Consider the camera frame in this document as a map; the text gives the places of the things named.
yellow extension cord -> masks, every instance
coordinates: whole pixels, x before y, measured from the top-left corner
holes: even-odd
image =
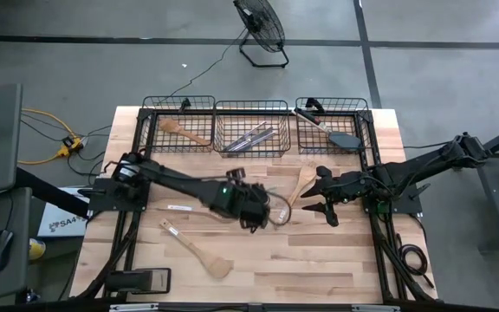
[[[68,133],[70,133],[70,136],[73,138],[73,140],[75,140],[76,138],[78,138],[76,136],[76,134],[70,129],[69,126],[67,126],[67,124],[64,121],[62,121],[59,118],[55,117],[51,113],[44,112],[44,111],[37,110],[37,109],[32,109],[32,108],[23,108],[22,111],[23,112],[28,112],[28,113],[33,113],[33,114],[42,114],[42,115],[48,116],[49,118],[53,118],[55,121],[59,122],[63,127],[65,127],[65,129],[67,129]],[[53,155],[51,158],[48,158],[48,159],[38,160],[38,161],[18,160],[18,163],[21,164],[21,165],[41,165],[41,164],[49,163],[52,160],[58,159],[61,156],[65,156],[65,155],[62,154],[62,153],[60,153],[60,152],[58,152],[55,155]]]

fan base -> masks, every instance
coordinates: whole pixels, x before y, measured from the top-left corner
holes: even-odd
[[[246,59],[248,59],[248,61],[251,63],[251,66],[256,67],[256,68],[285,68],[286,65],[288,65],[288,63],[290,62],[290,60],[288,59],[288,56],[286,55],[286,52],[284,52],[284,48],[281,48],[281,52],[282,52],[282,55],[284,55],[284,59],[286,61],[284,63],[282,63],[282,64],[261,65],[261,64],[257,64],[255,62],[253,62],[253,60],[250,58],[250,56],[247,55],[245,53],[245,51],[243,50],[243,45],[246,44],[246,42],[248,41],[248,37],[249,36],[250,36],[250,33],[247,32],[246,36],[243,38],[242,42],[240,43],[240,53],[242,53],[242,55],[245,56]]]

spatula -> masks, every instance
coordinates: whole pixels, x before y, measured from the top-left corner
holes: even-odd
[[[355,136],[349,135],[347,133],[333,131],[330,127],[328,127],[324,121],[321,121],[319,118],[313,116],[312,114],[304,111],[301,108],[294,108],[292,114],[297,117],[305,120],[310,125],[317,127],[319,130],[328,134],[328,140],[336,145],[339,148],[349,151],[355,151],[357,149],[362,148],[361,140]]]
[[[164,229],[176,237],[186,248],[188,248],[198,259],[205,269],[215,278],[223,278],[232,270],[234,263],[222,257],[200,250],[188,237],[177,230],[167,219],[162,219],[159,223]]]
[[[178,121],[172,119],[163,119],[159,121],[159,129],[165,131],[166,133],[177,133],[190,140],[194,140],[197,143],[208,146],[211,143],[203,138],[198,137],[196,134],[191,133],[190,131],[186,131],[178,124]]]
[[[310,182],[315,180],[315,177],[317,176],[316,168],[317,164],[314,161],[308,162],[301,168],[298,183],[295,185],[294,192],[288,199],[290,206],[294,205],[295,200],[298,198],[298,195],[300,195],[301,190],[303,190],[305,185],[308,185]]]

black spatula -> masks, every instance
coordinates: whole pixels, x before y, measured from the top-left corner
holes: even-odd
[[[310,125],[313,125],[328,134],[328,140],[339,148],[354,151],[363,147],[359,138],[347,133],[333,131],[325,124],[325,122],[321,121],[319,118],[313,116],[311,113],[308,113],[301,108],[294,108],[294,111],[292,111],[292,113],[298,118],[305,120]]]

metal tongs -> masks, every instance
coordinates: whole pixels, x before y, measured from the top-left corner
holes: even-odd
[[[225,151],[227,152],[244,152],[249,150],[251,147],[265,141],[266,139],[272,137],[275,135],[276,131],[273,130],[273,127],[269,127],[267,130],[251,136],[251,134],[257,132],[260,127],[264,126],[267,123],[267,121],[264,121],[254,127],[253,129],[249,130],[246,134],[244,134],[240,139],[235,140],[231,144],[229,144],[227,147],[224,148]]]

